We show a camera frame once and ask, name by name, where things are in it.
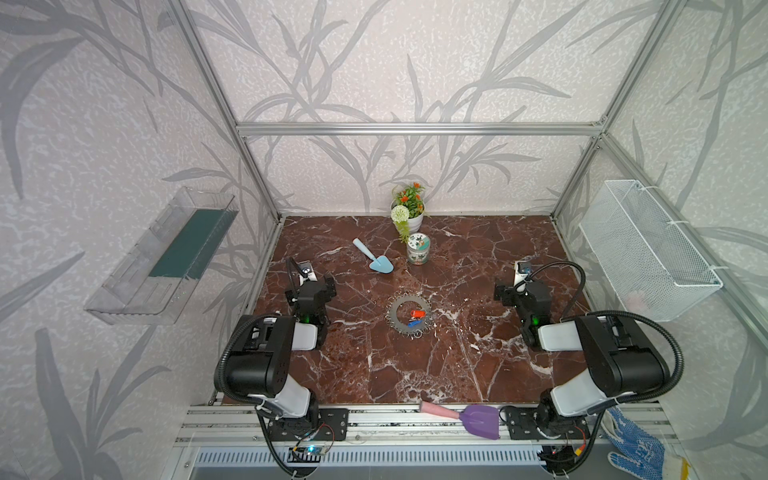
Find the transparent plastic bin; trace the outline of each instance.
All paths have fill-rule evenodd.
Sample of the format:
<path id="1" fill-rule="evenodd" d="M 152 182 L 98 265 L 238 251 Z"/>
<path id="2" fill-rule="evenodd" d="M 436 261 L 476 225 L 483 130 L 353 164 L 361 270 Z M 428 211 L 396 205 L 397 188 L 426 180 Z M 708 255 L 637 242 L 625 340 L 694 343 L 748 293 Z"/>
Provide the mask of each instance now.
<path id="1" fill-rule="evenodd" d="M 182 187 L 85 310 L 110 324 L 176 323 L 238 211 L 232 194 Z"/>
<path id="2" fill-rule="evenodd" d="M 723 286 L 637 180 L 606 181 L 579 227 L 627 311 L 666 322 Z"/>

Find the wallpaper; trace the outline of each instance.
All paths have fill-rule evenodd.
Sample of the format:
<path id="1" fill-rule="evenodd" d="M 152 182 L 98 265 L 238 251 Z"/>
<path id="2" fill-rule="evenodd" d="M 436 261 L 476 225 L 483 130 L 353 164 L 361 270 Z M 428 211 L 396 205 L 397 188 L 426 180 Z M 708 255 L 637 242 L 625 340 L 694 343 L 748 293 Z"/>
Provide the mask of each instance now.
<path id="1" fill-rule="evenodd" d="M 661 1 L 187 4 L 239 122 L 512 122 L 599 120 Z M 281 210 L 357 214 L 414 180 L 433 213 L 548 213 L 585 143 L 250 138 Z"/>
<path id="2" fill-rule="evenodd" d="M 611 128 L 649 178 L 765 304 L 764 218 L 768 2 L 687 3 Z M 605 154 L 571 198 L 558 228 L 587 270 L 597 308 L 618 306 L 578 222 L 607 179 Z M 718 294 L 665 326 L 686 368 L 662 397 L 703 480 L 764 478 L 768 468 L 768 356 Z"/>
<path id="3" fill-rule="evenodd" d="M 262 137 L 250 142 L 285 212 L 385 214 L 426 187 L 427 213 L 549 214 L 586 137 Z M 456 152 L 441 162 L 443 150 Z"/>
<path id="4" fill-rule="evenodd" d="M 157 478 L 274 228 L 163 5 L 0 5 L 0 477 Z M 240 213 L 179 320 L 86 313 L 181 186 Z"/>

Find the work glove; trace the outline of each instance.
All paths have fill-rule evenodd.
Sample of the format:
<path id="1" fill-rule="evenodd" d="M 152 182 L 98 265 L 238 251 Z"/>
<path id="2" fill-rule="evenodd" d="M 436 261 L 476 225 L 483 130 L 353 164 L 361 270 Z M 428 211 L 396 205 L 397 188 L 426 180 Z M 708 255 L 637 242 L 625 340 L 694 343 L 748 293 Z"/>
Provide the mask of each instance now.
<path id="1" fill-rule="evenodd" d="M 668 452 L 659 439 L 625 417 L 617 406 L 605 411 L 601 424 L 611 442 L 623 453 L 608 454 L 608 461 L 614 467 L 641 480 L 688 478 L 686 459 Z"/>

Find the gray floor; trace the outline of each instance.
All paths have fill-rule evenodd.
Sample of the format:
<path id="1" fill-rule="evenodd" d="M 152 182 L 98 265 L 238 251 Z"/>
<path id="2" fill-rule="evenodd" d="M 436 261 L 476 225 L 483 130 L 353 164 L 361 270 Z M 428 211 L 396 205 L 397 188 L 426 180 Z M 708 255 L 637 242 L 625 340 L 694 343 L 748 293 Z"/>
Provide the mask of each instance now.
<path id="1" fill-rule="evenodd" d="M 571 480 L 610 479 L 631 480 L 632 475 L 615 469 L 608 463 L 610 445 L 596 445 L 586 462 L 569 475 Z M 196 468 L 190 480 L 261 480 L 288 479 L 275 468 Z M 312 480 L 547 480 L 552 475 L 539 467 L 320 467 Z"/>

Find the round metal container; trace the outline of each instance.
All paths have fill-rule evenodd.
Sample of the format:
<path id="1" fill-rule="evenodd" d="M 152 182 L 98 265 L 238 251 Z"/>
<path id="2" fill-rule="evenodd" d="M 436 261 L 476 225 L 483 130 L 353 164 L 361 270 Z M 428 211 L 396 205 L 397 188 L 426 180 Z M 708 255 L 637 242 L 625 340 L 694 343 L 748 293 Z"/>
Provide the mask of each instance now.
<path id="1" fill-rule="evenodd" d="M 429 259 L 429 237 L 423 233 L 414 233 L 408 237 L 408 261 L 414 265 L 423 265 Z"/>

